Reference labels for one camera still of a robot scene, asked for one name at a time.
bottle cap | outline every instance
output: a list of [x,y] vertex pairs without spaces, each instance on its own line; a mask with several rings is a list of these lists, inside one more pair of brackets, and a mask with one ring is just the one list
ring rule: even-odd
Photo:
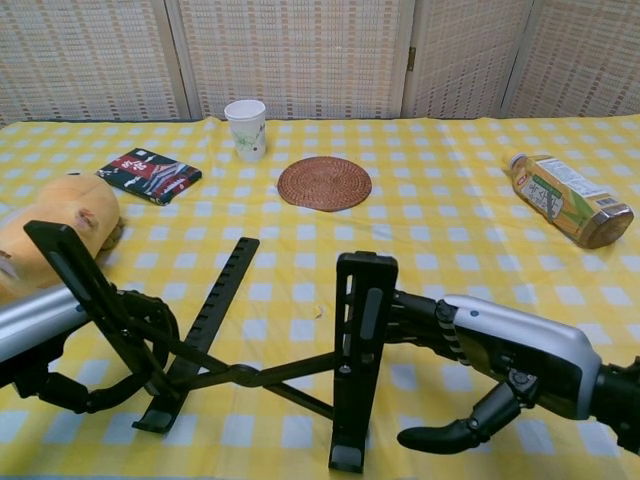
[[502,154],[502,166],[506,171],[511,171],[513,164],[526,155],[515,148],[508,148]]

woven partition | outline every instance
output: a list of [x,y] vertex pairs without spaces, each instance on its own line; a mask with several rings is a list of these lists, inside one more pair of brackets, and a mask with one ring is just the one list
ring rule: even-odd
[[513,85],[512,117],[640,112],[640,2],[547,0]]
[[171,38],[161,41],[158,6],[154,0],[0,2],[0,123],[188,117],[174,95],[179,72],[172,83],[164,54]]
[[179,6],[205,116],[221,117],[228,102],[247,97],[263,100],[271,118],[400,114],[413,0],[181,0]]
[[403,116],[494,116],[532,0],[418,0]]

plastic bottle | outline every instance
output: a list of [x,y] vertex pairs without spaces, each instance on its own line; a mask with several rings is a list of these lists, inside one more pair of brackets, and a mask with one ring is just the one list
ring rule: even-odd
[[633,220],[627,204],[555,157],[508,150],[502,162],[516,194],[581,247],[613,243]]

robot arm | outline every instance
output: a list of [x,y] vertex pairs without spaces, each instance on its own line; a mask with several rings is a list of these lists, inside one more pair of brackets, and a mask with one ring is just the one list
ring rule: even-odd
[[595,416],[616,432],[618,445],[639,453],[640,358],[628,368],[602,365],[581,330],[474,297],[436,302],[396,292],[395,301],[390,342],[428,346],[499,382],[468,418],[400,432],[403,446],[458,453],[537,404],[569,419]]

folding stand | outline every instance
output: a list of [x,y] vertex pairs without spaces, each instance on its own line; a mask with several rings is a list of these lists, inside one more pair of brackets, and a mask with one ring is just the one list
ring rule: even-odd
[[[138,382],[143,379],[146,390],[154,396],[134,427],[168,432],[187,395],[197,388],[228,382],[263,387],[333,420],[329,466],[362,472],[365,439],[398,273],[393,258],[368,252],[342,254],[337,262],[334,351],[257,370],[243,364],[228,365],[209,356],[207,351],[258,247],[258,240],[239,240],[185,341],[180,341],[172,328],[168,331],[159,328],[171,322],[158,321],[155,317],[173,318],[159,299],[137,294],[136,311],[127,309],[124,301],[127,292],[117,291],[105,279],[71,227],[32,221],[25,226],[25,231],[133,372],[130,378]],[[144,308],[145,298],[148,309]],[[164,312],[158,310],[159,302],[164,305]],[[150,341],[154,349],[150,350],[145,341]],[[166,357],[157,355],[156,346],[176,355],[166,373],[162,361],[166,361]],[[208,371],[198,373],[201,368]],[[334,370],[333,407],[283,383],[331,369]],[[123,401],[124,397],[114,398]],[[84,409],[97,411],[99,408],[87,400]]]

